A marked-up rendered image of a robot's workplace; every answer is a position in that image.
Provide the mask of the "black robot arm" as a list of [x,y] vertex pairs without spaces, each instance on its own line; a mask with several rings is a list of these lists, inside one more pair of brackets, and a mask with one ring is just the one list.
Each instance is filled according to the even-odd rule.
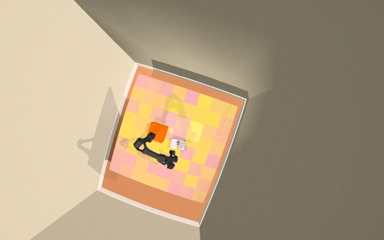
[[[167,165],[169,167],[169,169],[171,170],[173,167],[175,167],[175,164],[174,163],[177,163],[178,162],[178,157],[177,155],[175,156],[172,156],[171,158],[169,156],[166,156],[162,153],[157,153],[157,152],[154,152],[152,150],[150,150],[148,147],[147,147],[147,142],[148,143],[151,143],[154,138],[155,138],[156,134],[150,132],[145,138],[138,138],[133,146],[135,149],[137,149],[138,151],[142,152],[143,154],[146,154],[147,156],[150,156],[154,159],[156,159],[159,163],[161,163],[162,165]],[[139,147],[143,144],[144,146],[144,149],[141,150],[139,149]]]

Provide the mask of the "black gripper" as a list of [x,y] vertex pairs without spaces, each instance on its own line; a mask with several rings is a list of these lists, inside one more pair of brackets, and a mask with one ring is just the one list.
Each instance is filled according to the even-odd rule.
[[170,154],[170,160],[172,160],[172,156],[176,156],[175,150],[170,150],[169,154]]

